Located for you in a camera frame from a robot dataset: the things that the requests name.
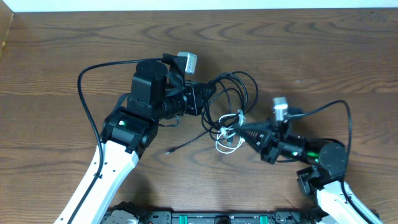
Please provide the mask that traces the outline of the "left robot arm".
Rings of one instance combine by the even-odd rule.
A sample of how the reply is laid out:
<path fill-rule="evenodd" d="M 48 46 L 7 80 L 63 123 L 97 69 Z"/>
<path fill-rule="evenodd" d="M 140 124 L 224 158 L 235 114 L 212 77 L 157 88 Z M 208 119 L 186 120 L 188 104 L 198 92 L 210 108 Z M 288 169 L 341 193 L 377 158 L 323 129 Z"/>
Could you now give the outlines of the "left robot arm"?
<path fill-rule="evenodd" d="M 94 129 L 97 148 L 79 186 L 57 223 L 100 223 L 118 188 L 157 135 L 159 121 L 184 114 L 198 116 L 216 87 L 185 79 L 195 64 L 188 57 L 135 60 L 131 91 L 122 95 Z"/>

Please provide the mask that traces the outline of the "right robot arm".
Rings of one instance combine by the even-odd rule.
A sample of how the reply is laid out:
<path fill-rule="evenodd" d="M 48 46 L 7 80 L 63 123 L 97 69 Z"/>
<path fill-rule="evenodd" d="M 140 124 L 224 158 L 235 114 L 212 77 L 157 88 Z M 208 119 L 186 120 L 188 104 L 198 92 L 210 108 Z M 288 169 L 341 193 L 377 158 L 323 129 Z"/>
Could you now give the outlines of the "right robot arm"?
<path fill-rule="evenodd" d="M 345 182 L 348 150 L 339 140 L 306 139 L 290 133 L 289 124 L 270 121 L 235 125 L 242 137 L 261 160 L 275 164 L 280 156 L 308 164 L 297 171 L 301 193 L 316 207 L 300 215 L 301 223 L 380 223 Z"/>

